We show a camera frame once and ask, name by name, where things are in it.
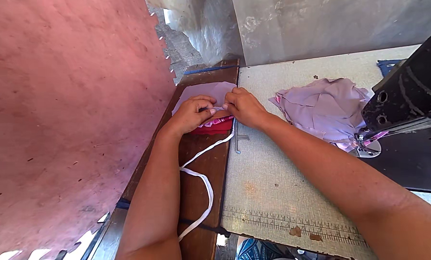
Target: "metal hook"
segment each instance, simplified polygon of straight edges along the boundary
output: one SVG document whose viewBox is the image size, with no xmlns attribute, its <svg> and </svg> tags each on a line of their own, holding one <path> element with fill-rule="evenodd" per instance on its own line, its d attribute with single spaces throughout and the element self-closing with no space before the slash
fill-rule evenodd
<svg viewBox="0 0 431 260">
<path fill-rule="evenodd" d="M 248 140 L 249 141 L 249 136 L 238 134 L 238 120 L 236 120 L 236 122 L 235 122 L 235 151 L 237 154 L 240 154 L 241 151 L 238 150 L 238 140 Z"/>
</svg>

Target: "ruler markings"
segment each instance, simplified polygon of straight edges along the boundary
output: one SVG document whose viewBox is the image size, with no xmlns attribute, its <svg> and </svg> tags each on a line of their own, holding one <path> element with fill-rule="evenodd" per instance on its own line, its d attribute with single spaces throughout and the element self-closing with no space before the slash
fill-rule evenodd
<svg viewBox="0 0 431 260">
<path fill-rule="evenodd" d="M 246 210 L 230 206 L 224 207 L 222 217 L 226 220 L 238 221 L 252 226 L 265 227 L 286 232 L 289 232 L 291 228 L 298 226 L 300 227 L 301 232 L 306 236 L 310 236 L 310 234 L 319 234 L 323 240 L 326 239 L 349 245 L 369 247 L 361 234 L 358 233 L 358 230 L 355 227 L 347 225 L 338 225 L 324 221 L 297 218 L 256 210 Z"/>
</svg>

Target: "pile of fabric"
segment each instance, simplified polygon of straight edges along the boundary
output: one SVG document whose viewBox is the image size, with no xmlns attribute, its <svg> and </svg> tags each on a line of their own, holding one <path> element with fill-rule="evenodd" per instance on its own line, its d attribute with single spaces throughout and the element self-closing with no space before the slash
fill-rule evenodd
<svg viewBox="0 0 431 260">
<path fill-rule="evenodd" d="M 172 110 L 172 115 L 174 115 L 180 105 L 190 97 L 198 95 L 213 97 L 217 100 L 214 104 L 214 108 L 217 112 L 211 118 L 204 121 L 198 128 L 190 132 L 190 134 L 225 134 L 232 128 L 233 115 L 231 115 L 229 111 L 224 110 L 222 105 L 224 104 L 225 94 L 231 92 L 234 87 L 236 87 L 235 84 L 225 81 L 188 86 L 184 89 L 174 110 Z"/>
<path fill-rule="evenodd" d="M 349 79 L 315 80 L 281 90 L 270 98 L 295 127 L 348 152 L 357 147 L 354 134 L 365 126 L 361 111 L 368 90 Z"/>
</svg>

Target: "forearm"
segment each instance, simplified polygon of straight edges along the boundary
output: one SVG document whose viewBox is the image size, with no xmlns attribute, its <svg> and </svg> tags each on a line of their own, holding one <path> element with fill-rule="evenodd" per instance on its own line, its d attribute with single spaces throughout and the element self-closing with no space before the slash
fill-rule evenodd
<svg viewBox="0 0 431 260">
<path fill-rule="evenodd" d="M 313 186 L 353 221 L 394 210 L 412 194 L 348 153 L 270 115 L 262 127 Z"/>
<path fill-rule="evenodd" d="M 166 126 L 158 133 L 127 214 L 119 251 L 129 253 L 177 238 L 180 139 Z"/>
<path fill-rule="evenodd" d="M 431 205 L 358 158 L 277 116 L 271 115 L 262 131 L 355 223 L 379 258 L 416 259 L 431 252 Z"/>
</svg>

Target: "red fabric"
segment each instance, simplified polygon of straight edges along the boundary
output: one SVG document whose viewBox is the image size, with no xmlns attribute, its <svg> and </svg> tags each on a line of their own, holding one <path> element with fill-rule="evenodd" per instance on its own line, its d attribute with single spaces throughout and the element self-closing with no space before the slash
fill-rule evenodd
<svg viewBox="0 0 431 260">
<path fill-rule="evenodd" d="M 207 126 L 197 127 L 189 134 L 192 134 L 192 135 L 225 134 L 227 133 L 227 130 L 230 130 L 232 128 L 232 124 L 233 124 L 233 119 L 230 119 L 228 121 L 223 121 L 220 123 L 213 124 L 211 127 L 207 127 Z"/>
</svg>

